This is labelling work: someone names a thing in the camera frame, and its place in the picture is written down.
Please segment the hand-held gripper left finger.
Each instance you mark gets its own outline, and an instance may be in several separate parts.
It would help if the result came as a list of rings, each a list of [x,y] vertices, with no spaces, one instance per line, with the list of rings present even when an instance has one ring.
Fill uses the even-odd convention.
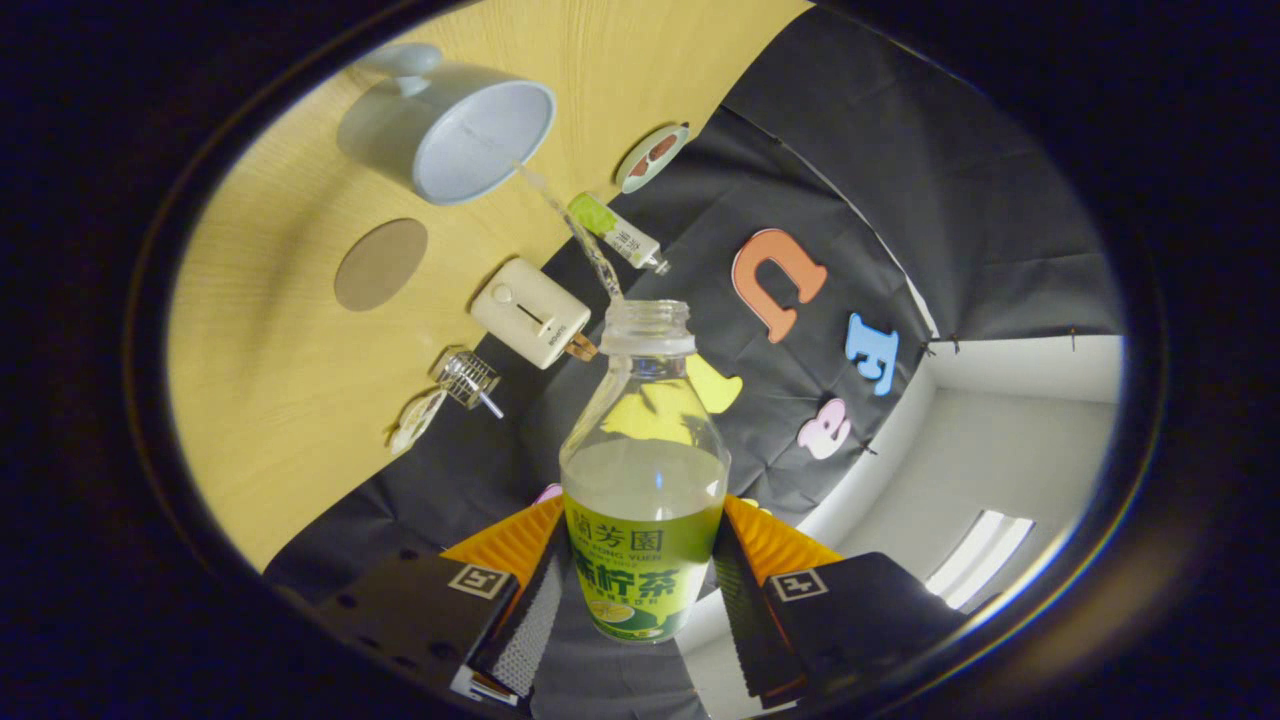
[[[324,600],[316,618],[433,694],[526,706],[564,566],[564,500],[554,495],[440,553],[397,550]]]

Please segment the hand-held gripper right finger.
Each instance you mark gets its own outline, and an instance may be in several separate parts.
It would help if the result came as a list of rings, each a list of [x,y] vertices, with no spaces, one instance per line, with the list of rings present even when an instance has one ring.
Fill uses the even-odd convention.
[[[764,706],[879,680],[968,620],[887,555],[842,557],[737,497],[712,560],[748,693]]]

